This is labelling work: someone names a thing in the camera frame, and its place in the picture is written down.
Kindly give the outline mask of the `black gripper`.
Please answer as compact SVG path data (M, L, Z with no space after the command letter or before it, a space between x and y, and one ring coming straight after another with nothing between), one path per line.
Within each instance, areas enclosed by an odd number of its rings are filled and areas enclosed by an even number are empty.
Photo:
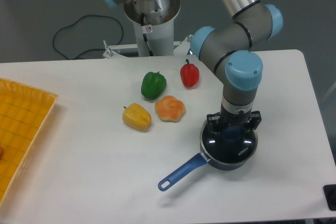
M246 113L240 111L238 114L232 114L221 107L220 114L207 115L208 134L213 139L219 139L221 131L230 126L239 126L242 129L243 136L256 136L256 130L261 121L260 111L249 110Z

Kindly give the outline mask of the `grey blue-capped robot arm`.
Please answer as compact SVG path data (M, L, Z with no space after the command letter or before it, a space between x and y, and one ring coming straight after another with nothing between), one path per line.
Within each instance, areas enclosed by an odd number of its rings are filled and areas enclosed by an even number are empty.
M133 22L139 56L170 56L174 50L173 22L180 0L104 0L109 6L123 5ZM191 38L190 49L223 83L221 110L208 116L208 128L217 132L238 126L246 132L261 122L253 101L261 82L263 63L251 47L278 34L283 17L274 5L260 0L223 0L233 24L223 31L200 28Z

